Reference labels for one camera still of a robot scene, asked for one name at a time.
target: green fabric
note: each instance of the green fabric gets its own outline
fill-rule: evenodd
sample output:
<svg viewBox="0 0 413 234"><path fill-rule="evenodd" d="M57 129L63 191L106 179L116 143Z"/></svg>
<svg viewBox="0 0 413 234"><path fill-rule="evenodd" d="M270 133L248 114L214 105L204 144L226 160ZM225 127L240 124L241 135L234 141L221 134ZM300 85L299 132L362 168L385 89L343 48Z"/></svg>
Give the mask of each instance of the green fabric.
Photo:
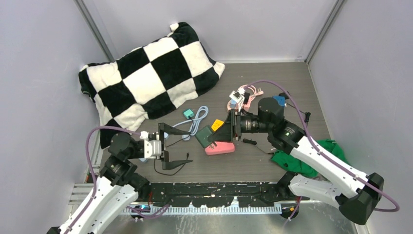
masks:
<svg viewBox="0 0 413 234"><path fill-rule="evenodd" d="M317 140L316 141L321 147L326 149L328 152L332 153L334 156L339 158L341 161L349 164L344 156L343 150L336 143L335 140ZM312 167L299 159L286 154L284 151L276 151L271 158L272 161L276 162L280 167L284 168L286 171L301 173L305 177L315 177L318 172Z"/></svg>

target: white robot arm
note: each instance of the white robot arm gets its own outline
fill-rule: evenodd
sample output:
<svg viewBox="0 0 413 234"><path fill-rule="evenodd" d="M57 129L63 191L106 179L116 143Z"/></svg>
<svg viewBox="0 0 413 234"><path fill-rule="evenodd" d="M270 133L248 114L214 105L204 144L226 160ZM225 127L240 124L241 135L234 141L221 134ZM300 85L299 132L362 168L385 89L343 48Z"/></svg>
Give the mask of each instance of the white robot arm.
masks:
<svg viewBox="0 0 413 234"><path fill-rule="evenodd" d="M231 94L230 97L242 95ZM373 186L383 190L384 179L380 175L367 175L339 160L318 144L317 151L304 130L286 120L284 108L271 97L258 102L257 115L246 111L242 111L242 114L234 109L230 110L225 123L210 135L208 140L230 142L232 139L240 140L242 133L267 133L267 139L272 146L307 163L330 181L316 181L287 172L278 184L288 188L288 192L295 196L309 197L337 207L354 223L364 225L367 222L381 199L381 195L370 188ZM355 174L355 177L349 176L339 166Z"/></svg>
<svg viewBox="0 0 413 234"><path fill-rule="evenodd" d="M347 165L319 145L317 145L319 151L315 150L303 130L284 119L283 108L273 98L261 99L258 106L258 115L248 112L240 115L235 110L230 110L225 123L210 135L208 140L229 142L233 139L241 139L242 133L268 133L268 141L274 147L307 163L329 179L329 182L316 181L297 173L287 172L277 182L283 193L325 202L338 208L349 220L357 224L365 224L380 201L381 195L339 169L337 165L320 155L320 152L324 152L336 164L381 191L384 179L376 173L367 175ZM149 185L144 177L135 173L137 166L129 162L129 159L143 157L160 159L164 170L191 162L192 160L169 162L169 154L164 146L164 132L173 135L188 134L160 123L159 132L148 135L140 141L135 141L128 134L114 136L109 148L112 155L100 171L93 199L90 199L91 191L72 217L60 227L51 228L48 234L102 233L125 207L139 198L145 187ZM74 219L86 206L88 207L85 212L73 225Z"/></svg>

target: black cable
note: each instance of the black cable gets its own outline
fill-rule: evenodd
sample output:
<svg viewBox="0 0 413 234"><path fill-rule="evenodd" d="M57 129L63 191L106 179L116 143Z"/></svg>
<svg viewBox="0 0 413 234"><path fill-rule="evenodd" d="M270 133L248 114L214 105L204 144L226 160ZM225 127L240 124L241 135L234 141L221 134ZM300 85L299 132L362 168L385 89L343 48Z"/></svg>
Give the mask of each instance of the black cable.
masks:
<svg viewBox="0 0 413 234"><path fill-rule="evenodd" d="M172 145L174 145L174 144L176 144L176 143L178 143L178 142L180 142L181 140L184 140L184 139L186 139L186 138L182 138L182 139L180 139L180 140L177 140L176 142L174 142L174 143L172 143L172 144L170 144L170 145L167 145L167 147L169 147L169 146L172 146Z"/></svg>
<svg viewBox="0 0 413 234"><path fill-rule="evenodd" d="M165 174L165 173L162 173L162 172L159 172L159 171L156 170L155 162L156 162L156 160L153 161L153 169L154 169L155 172L157 172L158 174L161 174L161 175L164 175L164 176L174 176L174 175L176 175L180 170L182 170L182 168L186 165L186 163L185 163L184 165L182 165L182 166L179 168L179 170L177 170L177 171L174 172L173 174Z"/></svg>
<svg viewBox="0 0 413 234"><path fill-rule="evenodd" d="M254 140L248 140L248 139L244 138L244 139L243 139L243 143L251 144L251 145L255 146L257 149L259 149L261 152L263 152L263 153L266 154L266 155L272 155L272 154L274 154L274 153L267 153L267 152L265 152L264 150L262 150L260 147L257 146L257 142L254 141Z"/></svg>
<svg viewBox="0 0 413 234"><path fill-rule="evenodd" d="M254 146L255 146L255 148L259 149L261 152L263 152L263 153L266 154L266 155L273 155L273 154L274 154L274 152L269 152L269 153L267 153L267 152L265 152L264 150L262 150L260 147L258 147L258 146L256 146L256 145L254 145Z"/></svg>
<svg viewBox="0 0 413 234"><path fill-rule="evenodd" d="M195 126L195 123L194 123L193 119L192 119L191 117L189 117L189 119L192 121L192 125ZM185 140L186 138L188 138L188 137L190 137L190 136L191 136L191 134L189 134L189 135L188 135L187 137L185 137L185 138L182 138L182 139L180 139L180 140L177 140L176 142L174 142L174 143L172 143L172 144L170 144L170 145L167 145L166 147L172 146L172 145L180 142L181 140Z"/></svg>
<svg viewBox="0 0 413 234"><path fill-rule="evenodd" d="M287 103L287 104L290 105L292 108L296 109L296 107L294 105L292 105L290 103ZM304 112L302 110L300 110L300 112L305 115L304 122L305 122L305 126L308 127L308 122L310 122L311 113L310 112Z"/></svg>
<svg viewBox="0 0 413 234"><path fill-rule="evenodd" d="M195 126L193 119L192 119L191 117L189 117L189 119L192 120L192 125ZM189 134L187 137L182 138L182 139L180 139L180 140L177 140L176 142L174 142L174 143L172 143L172 144L170 144L170 145L167 145L166 147L172 146L172 145L174 145L174 144L180 142L181 140L184 140L184 139L186 139L186 138L188 138L188 137L190 137L190 136L191 136L191 135ZM181 166L176 172L174 172L173 174L165 174L165 173L162 173L162 172L159 172L159 171L156 170L155 161L156 161L156 159L153 161L153 169L154 169L155 172L157 172L158 174L161 174L161 175L164 175L164 176L174 176L174 175L176 175L176 174L186 165L186 163L185 163L184 165L182 165L182 166Z"/></svg>
<svg viewBox="0 0 413 234"><path fill-rule="evenodd" d="M292 105L292 104L290 104L290 103L287 103L287 104L288 104L289 106L291 106L292 108L296 109L296 107L295 107L294 105Z"/></svg>

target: gray floor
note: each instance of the gray floor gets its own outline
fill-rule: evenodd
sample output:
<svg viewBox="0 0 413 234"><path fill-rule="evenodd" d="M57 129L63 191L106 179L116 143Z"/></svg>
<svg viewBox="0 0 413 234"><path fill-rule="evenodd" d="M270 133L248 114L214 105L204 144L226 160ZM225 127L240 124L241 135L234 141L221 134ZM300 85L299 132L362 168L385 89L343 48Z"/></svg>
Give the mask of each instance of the gray floor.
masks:
<svg viewBox="0 0 413 234"><path fill-rule="evenodd" d="M302 203L300 213L285 229L278 214L171 215L134 222L128 215L118 216L105 234L355 234L354 223L324 203Z"/></svg>
<svg viewBox="0 0 413 234"><path fill-rule="evenodd" d="M191 109L194 113L202 105L209 108L208 116L201 122L200 129L207 124L212 124L215 119L224 120L227 111L228 95L243 84L248 84L259 79L269 79L278 82L293 96L300 109L311 112L308 124L310 133L314 139L329 138L319 101L314 90L310 74L305 63L244 63L226 64L226 69L218 84L208 93L195 100L187 101L178 110L156 120L145 120L138 131L155 132L158 122L174 125L184 121L182 112ZM256 87L264 90L260 97L271 97L280 93L280 90L272 85L262 83ZM258 99L255 99L250 109L256 113ZM292 107L284 111L285 118L299 125L297 112ZM180 129L189 129L188 125L181 125ZM258 146L269 152L272 146L267 142L267 134L243 134L243 137L258 142ZM172 136L167 144L180 139L180 136ZM192 163L187 164L175 176L157 174L153 170L153 161L142 163L133 160L138 165L137 172L151 182L224 182L224 181L278 181L285 171L270 161L269 155L263 154L252 145L242 142L235 143L235 152L227 155L207 156L204 149L195 139L181 141L168 148L171 160L185 159L189 152ZM108 153L103 155L102 163L108 158ZM156 168L161 170L161 162L156 163ZM171 174L175 170L163 171Z"/></svg>

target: black and white pillow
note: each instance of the black and white pillow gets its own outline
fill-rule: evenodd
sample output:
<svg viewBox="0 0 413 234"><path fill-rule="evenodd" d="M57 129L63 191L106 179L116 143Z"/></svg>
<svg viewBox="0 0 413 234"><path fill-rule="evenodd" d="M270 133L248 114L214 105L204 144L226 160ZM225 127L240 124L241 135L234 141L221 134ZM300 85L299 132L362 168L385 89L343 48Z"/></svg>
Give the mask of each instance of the black and white pillow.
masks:
<svg viewBox="0 0 413 234"><path fill-rule="evenodd" d="M162 117L210 90L225 65L212 60L192 27L181 22L171 33L112 63L91 63L79 72L83 93L99 112L100 125L136 131L144 119ZM110 145L115 130L102 130Z"/></svg>

